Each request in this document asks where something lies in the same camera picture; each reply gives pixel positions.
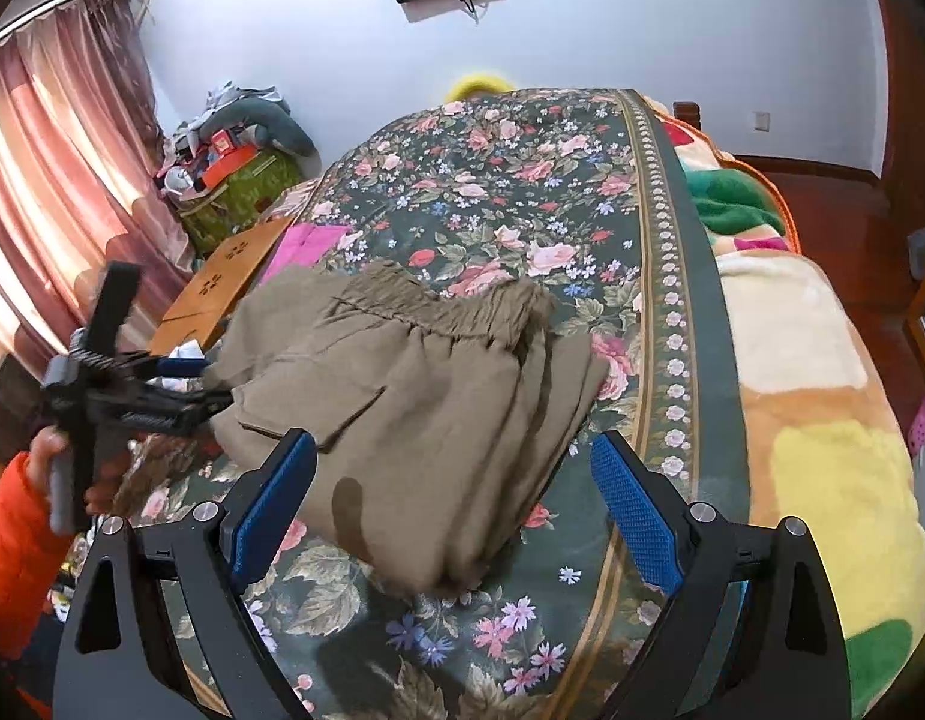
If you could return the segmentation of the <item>person's left hand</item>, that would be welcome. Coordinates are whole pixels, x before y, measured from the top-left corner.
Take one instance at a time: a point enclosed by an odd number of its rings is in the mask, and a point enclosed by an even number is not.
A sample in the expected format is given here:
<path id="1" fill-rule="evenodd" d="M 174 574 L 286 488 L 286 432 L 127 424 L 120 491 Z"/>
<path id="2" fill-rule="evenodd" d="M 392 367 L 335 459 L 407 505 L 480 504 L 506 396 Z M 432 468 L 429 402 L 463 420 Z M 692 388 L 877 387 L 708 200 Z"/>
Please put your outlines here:
<path id="1" fill-rule="evenodd" d="M 93 483 L 82 494 L 82 507 L 87 515 L 104 515 L 113 510 L 113 500 L 131 461 L 126 442 L 121 442 L 116 452 L 98 465 Z M 69 491 L 74 477 L 72 465 L 74 450 L 69 445 L 69 437 L 57 427 L 43 427 L 33 437 L 25 460 L 26 481 L 46 496 L 49 512 L 53 515 L 74 509 L 74 495 Z"/>

